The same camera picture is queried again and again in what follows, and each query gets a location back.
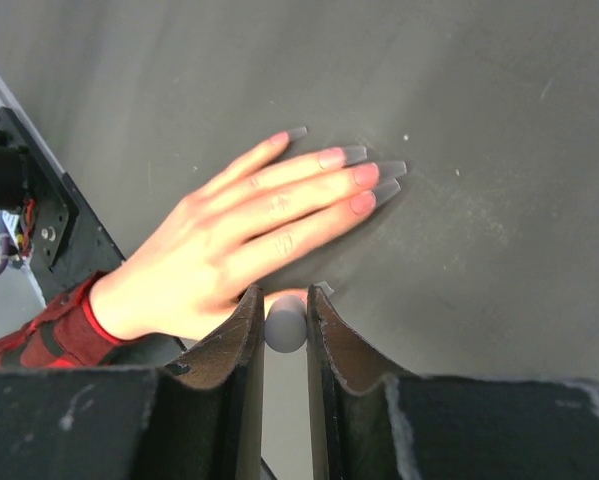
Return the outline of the red plaid sleeve forearm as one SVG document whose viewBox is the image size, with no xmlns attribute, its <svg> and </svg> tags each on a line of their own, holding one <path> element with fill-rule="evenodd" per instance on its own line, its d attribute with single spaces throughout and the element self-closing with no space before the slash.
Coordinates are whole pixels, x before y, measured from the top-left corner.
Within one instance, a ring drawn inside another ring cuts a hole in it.
<svg viewBox="0 0 599 480">
<path fill-rule="evenodd" d="M 146 335 L 122 340 L 105 330 L 95 317 L 90 291 L 104 276 L 97 271 L 59 294 L 20 329 L 0 338 L 0 369 L 80 368 L 109 366 Z"/>
</svg>

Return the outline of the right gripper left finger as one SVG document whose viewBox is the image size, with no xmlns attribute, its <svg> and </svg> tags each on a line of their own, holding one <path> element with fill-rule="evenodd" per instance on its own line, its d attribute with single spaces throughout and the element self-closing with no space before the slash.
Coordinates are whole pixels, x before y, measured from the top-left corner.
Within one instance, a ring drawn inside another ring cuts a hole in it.
<svg viewBox="0 0 599 480">
<path fill-rule="evenodd" d="M 264 300 L 162 367 L 0 370 L 0 479 L 256 479 Z"/>
</svg>

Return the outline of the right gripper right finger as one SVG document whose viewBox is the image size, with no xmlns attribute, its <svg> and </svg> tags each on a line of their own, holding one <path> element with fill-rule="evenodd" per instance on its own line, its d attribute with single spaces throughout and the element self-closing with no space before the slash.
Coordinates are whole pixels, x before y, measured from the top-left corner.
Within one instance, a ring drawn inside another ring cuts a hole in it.
<svg viewBox="0 0 599 480">
<path fill-rule="evenodd" d="M 599 479 L 599 383 L 418 376 L 308 293 L 317 479 Z"/>
</svg>

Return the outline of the person's hand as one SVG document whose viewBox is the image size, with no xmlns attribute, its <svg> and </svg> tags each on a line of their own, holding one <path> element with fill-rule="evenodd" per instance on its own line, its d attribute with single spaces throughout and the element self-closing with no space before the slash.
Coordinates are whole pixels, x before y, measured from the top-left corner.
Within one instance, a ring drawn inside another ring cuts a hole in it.
<svg viewBox="0 0 599 480">
<path fill-rule="evenodd" d="M 399 192 L 406 164 L 371 162 L 362 146 L 284 159 L 305 134 L 273 135 L 183 198 L 91 288 L 85 311 L 97 329 L 120 341 L 199 340 L 251 284 L 346 234 Z"/>
</svg>

